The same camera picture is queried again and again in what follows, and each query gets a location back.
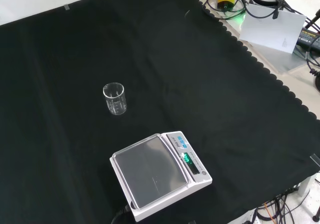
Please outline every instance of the black tablecloth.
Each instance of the black tablecloth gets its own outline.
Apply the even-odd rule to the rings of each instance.
[[[316,172],[316,117],[199,0],[69,7],[0,27],[1,223],[110,223],[109,158],[155,133],[183,131],[213,183],[142,224],[226,224]]]

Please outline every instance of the cable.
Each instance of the cable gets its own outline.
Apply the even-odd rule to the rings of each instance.
[[[315,17],[311,20],[311,24],[316,23],[317,20],[319,20],[320,18],[320,9],[315,13]],[[306,25],[304,28],[308,29],[309,27],[311,27],[310,24]]]
[[[303,58],[304,58],[305,60],[307,60],[307,59],[306,59],[306,56],[297,48],[297,45],[294,47],[294,49],[295,49],[298,53],[300,53],[300,55],[303,56]],[[309,62],[310,62],[311,64],[313,64],[313,65],[315,65],[315,66],[317,66],[317,67],[320,68],[320,65],[318,65],[318,62],[317,62],[317,61],[316,61],[317,63],[314,63],[314,62],[312,62],[312,61],[309,61]]]
[[[246,6],[246,3],[248,3],[248,2],[247,2],[246,0],[240,0],[240,1],[241,1],[242,4],[243,4],[244,10],[245,10],[250,16],[252,16],[252,17],[254,17],[254,18],[256,18],[256,19],[264,19],[264,18],[270,17],[271,15],[276,15],[276,16],[278,16],[278,13],[279,13],[278,9],[282,6],[282,1],[283,1],[283,0],[277,0],[277,1],[278,1],[277,7],[274,9],[274,11],[272,11],[270,14],[268,14],[268,15],[266,15],[266,16],[256,16],[256,15],[253,15],[253,14],[248,10],[248,8],[247,8],[247,6]],[[215,10],[215,11],[217,11],[217,12],[223,12],[223,10],[218,10],[218,9],[216,9],[216,8],[213,8],[213,7],[209,4],[209,0],[206,0],[206,2],[203,4],[203,9],[206,9],[206,4],[208,4],[208,6],[210,6],[211,9],[213,9],[213,10]],[[235,18],[235,17],[241,15],[241,14],[244,12],[244,10],[243,10],[243,9],[239,10],[240,13],[238,13],[238,14],[236,14],[236,15],[234,15],[234,16],[230,16],[230,17],[226,17],[226,18],[219,18],[219,17],[214,17],[214,18],[217,19],[217,20],[229,20],[229,19],[232,19],[232,18]]]
[[[312,75],[316,76],[316,77],[319,77],[319,76],[320,76],[320,72],[317,71],[317,70],[315,70],[314,68],[311,68],[311,66],[310,66],[310,64],[309,64],[309,62],[311,62],[310,59],[309,59],[309,55],[310,55],[309,53],[311,52],[312,45],[313,45],[313,44],[315,43],[315,41],[318,40],[319,38],[320,38],[320,35],[313,39],[313,41],[311,42],[311,44],[310,44],[310,46],[309,46],[309,48],[308,48],[308,51],[307,51],[306,54],[305,54],[306,64],[307,64],[308,67],[310,68],[310,73],[311,73]]]
[[[275,220],[272,218],[272,216],[271,216],[271,214],[270,214],[270,212],[269,212],[269,210],[268,210],[268,207],[267,207],[267,204],[266,204],[266,203],[264,203],[264,208],[265,208],[266,211],[268,212],[268,215],[269,215],[269,217],[271,218],[271,221],[273,221],[274,224],[277,224],[277,223],[275,222]]]
[[[308,191],[307,195],[303,198],[303,200],[300,202],[300,204],[297,205],[297,206],[296,206],[295,208],[293,208],[292,210],[289,210],[288,212],[286,212],[286,213],[284,214],[284,216],[287,215],[287,214],[289,214],[289,213],[292,213],[295,209],[297,209],[298,207],[300,207],[300,206],[302,205],[302,203],[305,201],[305,199],[307,198],[307,196],[309,195],[309,193],[310,193],[310,190]]]
[[[286,208],[287,208],[288,211],[289,211],[289,214],[290,214],[290,217],[291,217],[291,220],[292,220],[292,224],[295,224],[295,219],[294,219],[294,216],[293,216],[292,213],[291,213],[291,210],[290,210],[289,206],[288,206],[285,202],[284,202],[283,204],[286,206]],[[286,210],[286,209],[283,210],[283,219],[284,219],[284,221],[286,221],[285,210]]]
[[[287,201],[287,197],[288,197],[288,194],[291,194],[293,192],[296,192],[298,191],[298,188],[297,187],[292,187],[292,188],[289,188],[287,189],[284,193],[280,194],[280,195],[277,195],[273,200],[270,200],[270,201],[267,201],[265,202],[265,205],[262,205],[261,207],[258,207],[257,209],[258,210],[261,210],[261,209],[265,209],[266,207],[270,207],[272,206],[273,204],[275,204],[275,215],[274,216],[271,216],[271,217],[265,217],[265,216],[262,216],[259,212],[257,212],[257,217],[260,219],[260,220],[263,220],[263,221],[266,221],[266,222],[269,222],[269,221],[272,221],[272,219],[276,219],[276,221],[278,222],[278,216],[280,216],[280,220],[279,220],[279,223],[283,223],[282,222],[282,219],[285,221],[285,212],[283,212],[282,214],[282,211],[284,211],[285,209],[285,204],[286,204],[286,201]],[[282,207],[280,208],[280,202],[279,200],[282,200],[283,201],[283,205]]]
[[[215,10],[216,12],[230,12],[230,10],[232,9],[232,8],[228,8],[228,9],[224,9],[224,10],[219,10],[219,9],[216,9],[216,8],[214,8],[214,7],[212,7],[211,5],[210,5],[210,3],[209,3],[209,0],[206,0],[206,2],[204,3],[204,4],[208,4],[208,6],[212,9],[212,10]],[[242,9],[240,9],[240,10],[235,10],[235,11],[232,11],[232,12],[240,12],[240,11],[242,11],[242,10],[244,10],[244,8],[242,8]]]
[[[291,6],[289,6],[289,4],[288,4],[286,1],[283,1],[283,4],[284,4],[285,8],[286,8],[288,11],[290,11],[290,12],[292,12],[292,13],[298,13],[298,14],[300,14],[300,15],[303,15],[301,12],[299,12],[299,11],[293,9]],[[309,25],[311,24],[311,26],[312,26],[315,30],[317,30],[318,32],[320,32],[320,27],[319,27],[317,24],[315,24],[315,23],[312,24],[312,20],[311,20],[310,18],[308,18],[308,17],[306,17],[306,19],[309,21],[309,22],[308,22],[308,21],[305,21],[306,23],[308,23]]]

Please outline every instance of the scale display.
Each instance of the scale display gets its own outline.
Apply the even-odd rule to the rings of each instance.
[[[184,160],[184,162],[188,165],[188,167],[190,168],[190,171],[194,174],[194,175],[197,175],[197,174],[200,174],[198,168],[196,167],[196,165],[194,164],[194,162],[191,160],[188,152],[184,152],[181,154],[182,155],[182,158]]]

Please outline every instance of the black cable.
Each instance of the black cable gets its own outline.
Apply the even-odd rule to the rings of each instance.
[[[275,205],[276,205],[275,209],[277,211],[275,212],[275,215],[272,216],[272,219],[276,219],[276,217],[279,216],[279,213],[282,211],[282,208],[283,208],[283,207],[280,208],[280,203],[279,203],[279,200],[277,198],[275,198],[274,202],[275,202]],[[272,219],[270,217],[263,216],[259,212],[257,212],[256,215],[260,220],[263,220],[263,221],[266,221],[266,222],[272,221]]]
[[[282,218],[283,218],[283,222],[284,222],[284,224],[287,224],[287,220],[286,220],[286,216],[285,216],[285,212],[286,212],[286,208],[283,208],[283,214],[281,214],[280,215],[280,223],[282,223]]]
[[[274,202],[272,202],[271,204],[267,205],[266,207],[269,208],[269,207],[273,206],[275,203],[276,203],[276,202],[274,201]],[[263,209],[266,209],[266,207],[263,205],[263,206],[258,207],[257,209],[258,209],[258,210],[263,210]]]
[[[291,213],[291,210],[290,210],[290,208],[289,208],[289,206],[286,204],[286,203],[284,203],[284,205],[286,206],[286,208],[288,209],[288,211],[289,211],[289,214],[290,214],[290,217],[291,217],[291,220],[292,220],[292,224],[295,224],[295,219],[294,219],[294,216],[292,215],[292,213]],[[285,210],[286,209],[284,209],[283,210],[283,218],[284,218],[284,220],[286,219],[286,217],[285,217]]]
[[[308,67],[310,68],[310,73],[316,77],[320,76],[320,72],[315,70],[314,68],[311,68],[309,62],[310,59],[309,59],[309,53],[311,52],[311,48],[312,48],[312,45],[315,43],[316,40],[318,40],[320,38],[320,35],[317,36],[316,38],[313,39],[313,41],[310,43],[309,45],[309,48],[308,48],[308,51],[306,52],[306,55],[305,55],[305,58],[306,58],[306,64],[308,65]]]
[[[285,8],[288,10],[288,11],[290,11],[290,12],[292,12],[292,13],[298,13],[298,14],[300,14],[300,15],[303,15],[301,12],[299,12],[299,11],[297,11],[297,10],[295,10],[295,9],[293,9],[291,6],[289,6],[289,4],[286,2],[286,1],[283,1],[283,4],[285,5]],[[311,25],[314,29],[316,29],[318,32],[320,32],[320,27],[317,25],[317,24],[315,24],[315,23],[313,23],[312,24],[312,20],[310,19],[310,18],[308,18],[308,17],[306,17],[306,19],[309,21],[305,21],[306,23],[308,23],[309,25]]]
[[[317,20],[319,20],[320,18],[320,9],[315,13],[315,17],[311,20],[311,24],[316,23]],[[308,29],[309,27],[311,27],[310,24],[306,25],[304,28]]]
[[[270,17],[271,15],[273,15],[275,12],[278,11],[278,8],[279,8],[279,5],[277,6],[277,8],[272,11],[270,14],[266,15],[266,16],[256,16],[256,15],[253,15],[249,10],[248,8],[246,7],[246,3],[248,3],[246,0],[240,0],[243,4],[243,8],[245,9],[245,11],[252,17],[256,18],[256,19],[264,19],[264,18],[268,18]],[[213,10],[215,11],[218,11],[218,12],[221,12],[221,10],[217,10],[215,8],[213,8],[210,4],[209,4],[209,0],[206,0],[206,2],[203,4],[203,8],[205,9],[206,8],[206,4],[208,4],[208,6],[210,6],[210,8],[212,8]],[[234,15],[234,16],[230,16],[230,17],[226,17],[226,18],[219,18],[219,17],[214,17],[215,19],[217,20],[229,20],[229,19],[232,19],[232,18],[235,18],[239,15],[241,15],[242,13],[244,12],[244,10],[240,10],[240,13],[238,13],[237,15]]]
[[[306,60],[306,56],[297,48],[297,46],[295,46],[294,47],[295,48],[295,50],[298,52],[298,53],[300,53],[300,55],[301,56],[303,56],[303,58]],[[309,61],[311,64],[313,64],[313,65],[315,65],[315,66],[317,66],[317,67],[319,67],[320,68],[320,65],[318,65],[317,63],[314,63],[314,62],[312,62],[312,61]]]
[[[286,212],[286,213],[284,214],[284,216],[287,215],[287,214],[289,214],[289,213],[292,213],[295,209],[297,209],[298,207],[300,207],[300,206],[302,205],[302,203],[305,201],[305,199],[307,198],[307,196],[309,195],[309,193],[310,193],[310,190],[308,191],[307,195],[303,198],[303,200],[300,202],[300,204],[297,205],[297,206],[296,206],[295,208],[293,208],[292,210],[289,210],[288,212]]]
[[[250,224],[254,224],[255,220],[257,218],[257,213],[258,213],[258,208],[254,210],[253,216],[252,216],[252,221],[250,222]]]
[[[316,63],[316,66],[320,67],[319,62],[314,58],[314,56],[312,55],[312,51],[310,51],[310,57],[312,58],[312,60],[314,60],[314,62]]]
[[[282,220],[281,220],[281,217],[282,217],[282,214],[281,214],[281,211],[279,213],[279,216],[280,216],[280,219],[279,219],[279,223],[280,224],[283,224]],[[278,217],[276,216],[275,217],[275,223],[278,223]]]

